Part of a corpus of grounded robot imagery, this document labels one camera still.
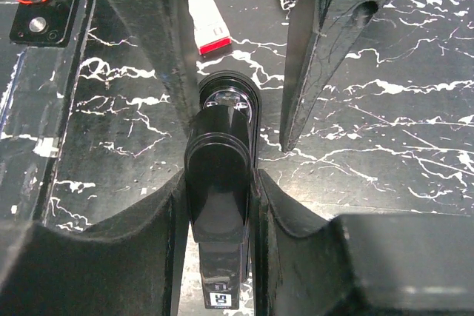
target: red stripe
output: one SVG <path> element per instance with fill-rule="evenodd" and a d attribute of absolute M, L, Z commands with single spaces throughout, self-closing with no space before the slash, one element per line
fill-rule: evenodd
<path fill-rule="evenodd" d="M 206 44 L 199 48 L 199 54 L 204 55 L 206 53 L 212 52 L 214 50 L 217 50 L 218 48 L 227 46 L 228 44 L 230 44 L 230 42 L 231 42 L 230 38 L 226 37 L 221 40 L 215 41 L 211 44 Z"/>

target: hole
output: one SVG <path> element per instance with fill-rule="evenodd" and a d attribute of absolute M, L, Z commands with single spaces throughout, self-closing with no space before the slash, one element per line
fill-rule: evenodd
<path fill-rule="evenodd" d="M 357 27 L 365 27 L 377 11 L 378 4 L 375 1 L 364 1 L 354 9 L 351 19 Z"/>
<path fill-rule="evenodd" d="M 56 40 L 57 37 L 58 37 L 58 32 L 55 30 L 47 34 L 47 39 L 51 41 Z"/>

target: bolt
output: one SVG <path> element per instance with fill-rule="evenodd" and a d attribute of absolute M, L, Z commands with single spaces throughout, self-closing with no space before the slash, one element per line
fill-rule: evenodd
<path fill-rule="evenodd" d="M 37 18 L 34 18 L 32 21 L 30 21 L 29 28 L 32 33 L 40 33 L 46 28 L 46 25 L 46 20 L 41 16 L 38 16 Z"/>

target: label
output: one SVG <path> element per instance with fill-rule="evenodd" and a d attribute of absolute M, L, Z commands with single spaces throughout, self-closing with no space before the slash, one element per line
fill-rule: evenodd
<path fill-rule="evenodd" d="M 223 44 L 230 43 L 229 29 L 214 0 L 189 0 L 189 11 L 193 17 L 194 39 L 200 54 L 202 47 L 209 44 L 224 39 L 228 41 Z"/>
<path fill-rule="evenodd" d="M 217 292 L 225 292 L 227 289 L 227 283 L 225 282 L 214 283 L 214 290 Z"/>
<path fill-rule="evenodd" d="M 232 306 L 232 296 L 229 294 L 218 294 L 217 292 L 210 292 L 209 295 L 211 306 Z"/>

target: black bracket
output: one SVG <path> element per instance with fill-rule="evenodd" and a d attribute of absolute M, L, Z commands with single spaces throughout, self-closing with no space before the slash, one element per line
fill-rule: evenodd
<path fill-rule="evenodd" d="M 79 0 L 46 0 L 19 4 L 10 40 L 37 47 L 66 47 Z"/>

